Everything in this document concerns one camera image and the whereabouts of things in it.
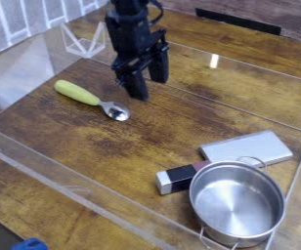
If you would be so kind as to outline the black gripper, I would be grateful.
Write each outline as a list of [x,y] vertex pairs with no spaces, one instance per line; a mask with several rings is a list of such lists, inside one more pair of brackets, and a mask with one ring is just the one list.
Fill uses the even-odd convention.
[[150,71],[150,79],[165,83],[169,78],[169,43],[165,29],[152,32],[149,11],[140,10],[124,15],[113,10],[105,22],[117,58],[112,65],[117,81],[132,98],[146,101],[150,97],[144,70]]

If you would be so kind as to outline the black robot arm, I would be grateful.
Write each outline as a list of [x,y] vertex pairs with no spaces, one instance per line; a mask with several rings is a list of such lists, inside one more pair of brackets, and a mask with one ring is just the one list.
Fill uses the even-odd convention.
[[150,97],[144,70],[154,82],[169,79],[169,43],[166,29],[152,32],[152,26],[164,16],[157,0],[110,0],[112,8],[105,22],[117,58],[112,69],[117,82],[132,98],[146,101]]

